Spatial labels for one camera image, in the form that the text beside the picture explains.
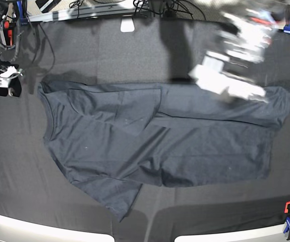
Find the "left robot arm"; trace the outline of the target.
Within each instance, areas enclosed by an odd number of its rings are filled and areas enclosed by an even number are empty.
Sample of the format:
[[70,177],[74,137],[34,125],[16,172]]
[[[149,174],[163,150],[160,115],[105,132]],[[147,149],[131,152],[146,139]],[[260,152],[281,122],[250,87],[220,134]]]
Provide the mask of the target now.
[[266,101],[266,90],[248,77],[248,68],[264,62],[278,23],[289,22],[289,13],[281,1],[242,1],[222,11],[225,24],[207,46],[196,84],[224,99]]

